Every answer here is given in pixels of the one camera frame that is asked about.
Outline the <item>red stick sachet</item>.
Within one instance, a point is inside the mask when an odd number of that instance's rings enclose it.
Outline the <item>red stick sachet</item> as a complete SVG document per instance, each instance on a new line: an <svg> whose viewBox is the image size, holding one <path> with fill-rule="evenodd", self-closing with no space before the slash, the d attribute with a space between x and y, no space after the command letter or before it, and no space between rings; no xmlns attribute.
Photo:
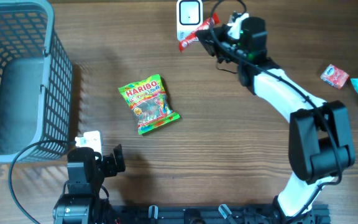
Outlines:
<svg viewBox="0 0 358 224"><path fill-rule="evenodd" d="M215 25L219 23L220 23L219 17L214 12L211 17L207 18L200 26L198 26L194 31L190 32L183 40L179 42L178 45L179 51L183 52L193 42L199 41L199 38L196 36L196 33L199 30L208 30L211 24Z"/></svg>

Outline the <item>green Haribo candy bag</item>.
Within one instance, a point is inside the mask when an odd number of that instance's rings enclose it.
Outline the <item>green Haribo candy bag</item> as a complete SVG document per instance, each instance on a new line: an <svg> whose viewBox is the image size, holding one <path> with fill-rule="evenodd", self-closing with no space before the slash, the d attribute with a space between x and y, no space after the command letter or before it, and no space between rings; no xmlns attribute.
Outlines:
<svg viewBox="0 0 358 224"><path fill-rule="evenodd" d="M167 92L159 74L119 87L118 91L135 116L139 135L180 119L180 115L168 104Z"/></svg>

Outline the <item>red white candy packet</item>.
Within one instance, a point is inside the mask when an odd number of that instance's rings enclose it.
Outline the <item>red white candy packet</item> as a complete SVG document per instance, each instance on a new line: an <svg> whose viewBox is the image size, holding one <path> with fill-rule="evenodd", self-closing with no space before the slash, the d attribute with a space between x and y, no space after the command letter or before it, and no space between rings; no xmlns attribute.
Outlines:
<svg viewBox="0 0 358 224"><path fill-rule="evenodd" d="M320 76L320 79L322 79L322 81L330 84L331 86L339 90L345 85L348 78L348 73L332 64L328 65L328 67Z"/></svg>

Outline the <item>grey plastic shopping basket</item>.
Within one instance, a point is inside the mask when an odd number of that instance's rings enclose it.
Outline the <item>grey plastic shopping basket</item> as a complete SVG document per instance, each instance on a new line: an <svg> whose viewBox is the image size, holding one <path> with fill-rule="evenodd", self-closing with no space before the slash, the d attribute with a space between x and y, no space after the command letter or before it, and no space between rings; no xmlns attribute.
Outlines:
<svg viewBox="0 0 358 224"><path fill-rule="evenodd" d="M62 157L73 65L47 1L0 1L0 163Z"/></svg>

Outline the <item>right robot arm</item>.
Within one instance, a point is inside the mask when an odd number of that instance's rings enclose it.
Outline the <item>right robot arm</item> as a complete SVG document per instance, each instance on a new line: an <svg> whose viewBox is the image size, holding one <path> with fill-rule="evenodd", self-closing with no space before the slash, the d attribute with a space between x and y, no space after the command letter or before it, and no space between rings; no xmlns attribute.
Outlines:
<svg viewBox="0 0 358 224"><path fill-rule="evenodd" d="M218 62L236 63L241 85L289 124L287 185L271 204L245 206L242 223L329 223L329 208L314 201L326 186L338 185L356 161L346 106L308 93L268 57L261 18L235 13L229 24L195 34Z"/></svg>

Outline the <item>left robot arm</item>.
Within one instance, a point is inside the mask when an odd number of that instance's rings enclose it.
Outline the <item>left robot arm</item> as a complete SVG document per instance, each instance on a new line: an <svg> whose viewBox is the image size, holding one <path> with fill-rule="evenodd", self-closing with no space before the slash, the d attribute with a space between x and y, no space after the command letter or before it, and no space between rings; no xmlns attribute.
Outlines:
<svg viewBox="0 0 358 224"><path fill-rule="evenodd" d="M78 147L69 152L67 162L68 180L53 208L54 222L119 224L121 219L109 202L103 182L125 171L122 146L117 145L105 156L90 147Z"/></svg>

